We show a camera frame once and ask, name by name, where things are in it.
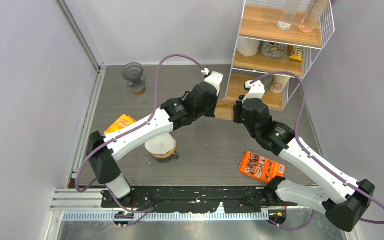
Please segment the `brown paper coffee filter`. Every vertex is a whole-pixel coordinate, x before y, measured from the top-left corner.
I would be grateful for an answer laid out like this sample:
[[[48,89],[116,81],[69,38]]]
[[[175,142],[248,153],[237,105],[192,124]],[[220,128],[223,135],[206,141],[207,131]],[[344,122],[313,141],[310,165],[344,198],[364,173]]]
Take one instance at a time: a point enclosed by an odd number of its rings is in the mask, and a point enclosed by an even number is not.
[[[219,99],[214,111],[215,118],[219,120],[233,121],[235,105],[235,100]]]

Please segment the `dark glass dripper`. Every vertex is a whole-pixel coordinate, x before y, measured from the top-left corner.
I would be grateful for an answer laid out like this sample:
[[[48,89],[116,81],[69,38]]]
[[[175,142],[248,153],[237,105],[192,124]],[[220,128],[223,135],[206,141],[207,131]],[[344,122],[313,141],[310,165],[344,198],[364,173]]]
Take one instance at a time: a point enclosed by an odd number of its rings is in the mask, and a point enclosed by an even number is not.
[[[144,76],[144,67],[138,62],[130,62],[126,64],[121,72],[126,85],[134,91],[142,90],[146,84]]]

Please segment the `white paper coffee filter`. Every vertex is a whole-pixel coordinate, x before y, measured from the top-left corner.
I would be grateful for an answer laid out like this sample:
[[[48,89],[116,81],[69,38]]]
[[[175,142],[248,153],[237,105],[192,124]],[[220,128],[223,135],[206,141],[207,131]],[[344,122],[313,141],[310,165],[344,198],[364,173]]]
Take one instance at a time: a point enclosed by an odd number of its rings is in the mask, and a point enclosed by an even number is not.
[[[170,133],[165,133],[147,141],[144,146],[151,154],[165,155],[175,149],[176,140]]]

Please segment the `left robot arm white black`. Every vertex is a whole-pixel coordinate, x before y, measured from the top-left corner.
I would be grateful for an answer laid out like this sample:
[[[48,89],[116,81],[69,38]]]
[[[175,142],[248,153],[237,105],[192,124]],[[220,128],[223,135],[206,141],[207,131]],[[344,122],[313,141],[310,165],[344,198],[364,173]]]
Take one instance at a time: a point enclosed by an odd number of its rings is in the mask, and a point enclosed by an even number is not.
[[[200,117],[215,117],[220,83],[205,80],[197,84],[185,98],[171,98],[149,117],[107,135],[92,133],[88,143],[88,162],[99,184],[105,185],[121,207],[133,202],[133,193],[122,175],[117,161],[146,142],[189,126]]]

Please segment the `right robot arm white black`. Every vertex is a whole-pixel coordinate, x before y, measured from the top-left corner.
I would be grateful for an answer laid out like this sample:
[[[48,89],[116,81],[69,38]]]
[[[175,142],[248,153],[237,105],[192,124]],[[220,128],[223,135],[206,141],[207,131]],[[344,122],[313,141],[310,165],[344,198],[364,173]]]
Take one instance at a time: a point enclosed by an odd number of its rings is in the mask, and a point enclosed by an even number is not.
[[[276,176],[266,188],[271,205],[292,202],[321,214],[338,229],[351,232],[371,204],[375,185],[368,179],[357,180],[338,170],[311,149],[292,128],[273,120],[270,110],[259,98],[236,100],[233,121],[243,124],[250,136],[266,151],[293,164],[319,189],[303,186]]]

